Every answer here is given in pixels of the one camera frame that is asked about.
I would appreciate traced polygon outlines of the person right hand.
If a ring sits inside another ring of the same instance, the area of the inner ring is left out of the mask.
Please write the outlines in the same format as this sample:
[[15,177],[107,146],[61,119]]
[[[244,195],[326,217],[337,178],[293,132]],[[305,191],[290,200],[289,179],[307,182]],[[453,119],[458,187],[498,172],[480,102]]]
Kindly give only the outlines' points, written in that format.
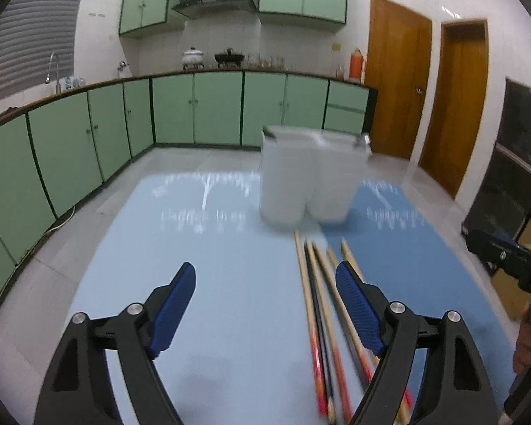
[[512,358],[513,372],[520,375],[531,367],[531,302],[525,307],[522,314],[515,350]]

